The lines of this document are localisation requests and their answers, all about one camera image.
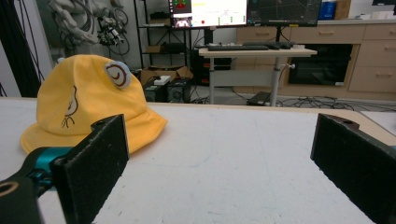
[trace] standing desk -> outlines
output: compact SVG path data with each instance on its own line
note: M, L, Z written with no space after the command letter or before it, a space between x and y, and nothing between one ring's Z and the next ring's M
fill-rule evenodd
M289 57L309 57L317 54L312 49L279 49L279 50L227 50L209 51L199 49L199 55L210 59L209 101L215 103L217 86L266 86L271 84L270 106L276 105L277 87L280 77L280 59ZM274 71L215 71L215 58L276 58Z

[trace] drawer handle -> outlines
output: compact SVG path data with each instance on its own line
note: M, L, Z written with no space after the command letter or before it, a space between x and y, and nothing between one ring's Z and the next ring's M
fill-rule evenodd
M320 35L333 35L334 32L333 31L319 31Z
M256 35L269 35L270 33L260 33L260 32L256 32Z
M396 50L396 47L385 46L385 50Z
M377 74L375 74L375 76L376 76L376 77L379 77L379 78L390 78L390 77L393 76L393 74L392 74L392 73L389 73L389 74L380 74L380 73L377 73Z

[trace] hat brim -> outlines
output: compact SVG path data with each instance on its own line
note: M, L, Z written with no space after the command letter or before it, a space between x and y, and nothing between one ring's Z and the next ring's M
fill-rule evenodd
M125 120L129 153L154 141L165 127L167 120L151 108L141 115ZM74 147L88 134L59 135L42 129L38 123L28 127L21 135L21 146L26 153L39 147Z

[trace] table surface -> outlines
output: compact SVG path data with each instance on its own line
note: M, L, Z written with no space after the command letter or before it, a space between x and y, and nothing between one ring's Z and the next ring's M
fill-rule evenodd
M204 58L252 58L252 57L310 57L317 52L312 49L268 49L268 50L226 50L209 51L199 49L199 55Z
M0 179L25 158L21 133L35 100L0 100ZM396 137L345 110L150 104L169 120L131 155L94 223L373 223L310 160L318 112L352 119L396 145ZM64 223L55 191L39 198L46 223Z

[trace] cartoon face drawing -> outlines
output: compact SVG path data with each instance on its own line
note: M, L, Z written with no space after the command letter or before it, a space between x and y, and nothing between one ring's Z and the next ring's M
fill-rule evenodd
M69 128L68 121L71 120L73 124L75 124L73 118L71 117L73 114L75 114L78 110L78 101L77 101L77 88L76 86L73 86L73 92L72 92L72 97L70 98L69 102L69 107L67 107L67 111L64 114L64 120L62 121L62 127Z
M105 71L118 88L123 89L131 83L131 72L125 63L111 62L106 64Z

